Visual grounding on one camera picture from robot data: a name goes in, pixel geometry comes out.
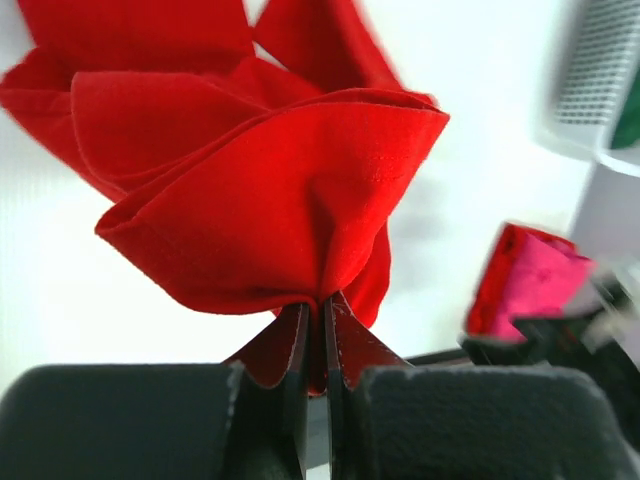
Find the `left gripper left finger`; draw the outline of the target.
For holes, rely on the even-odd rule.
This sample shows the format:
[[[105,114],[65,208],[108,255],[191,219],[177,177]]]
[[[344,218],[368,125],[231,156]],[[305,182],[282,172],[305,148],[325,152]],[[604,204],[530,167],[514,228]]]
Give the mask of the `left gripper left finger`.
[[[302,479],[310,312],[220,364],[46,365],[1,400],[5,479]]]

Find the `white plastic basket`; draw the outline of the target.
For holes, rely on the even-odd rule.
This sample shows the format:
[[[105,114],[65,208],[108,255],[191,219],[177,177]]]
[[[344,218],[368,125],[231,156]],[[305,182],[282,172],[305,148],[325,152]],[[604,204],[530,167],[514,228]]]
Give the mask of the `white plastic basket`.
[[[556,24],[534,138],[569,158],[639,176],[639,143],[615,149],[616,127],[639,72],[639,3],[572,1]]]

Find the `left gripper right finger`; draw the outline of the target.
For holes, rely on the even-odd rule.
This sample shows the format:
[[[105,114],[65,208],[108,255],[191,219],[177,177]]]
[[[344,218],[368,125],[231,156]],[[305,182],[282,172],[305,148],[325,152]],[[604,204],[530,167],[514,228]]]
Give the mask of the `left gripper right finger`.
[[[631,479],[635,459],[604,392],[549,366],[414,367],[324,306],[335,479]]]

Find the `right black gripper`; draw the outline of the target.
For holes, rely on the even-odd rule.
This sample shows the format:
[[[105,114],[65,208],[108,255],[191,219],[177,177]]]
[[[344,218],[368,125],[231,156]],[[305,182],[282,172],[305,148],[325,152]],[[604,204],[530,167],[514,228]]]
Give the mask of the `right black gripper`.
[[[548,364],[589,375],[606,394],[630,445],[639,448],[639,272],[618,269],[592,280],[597,301],[562,317],[518,317],[519,342],[467,335],[476,365]]]

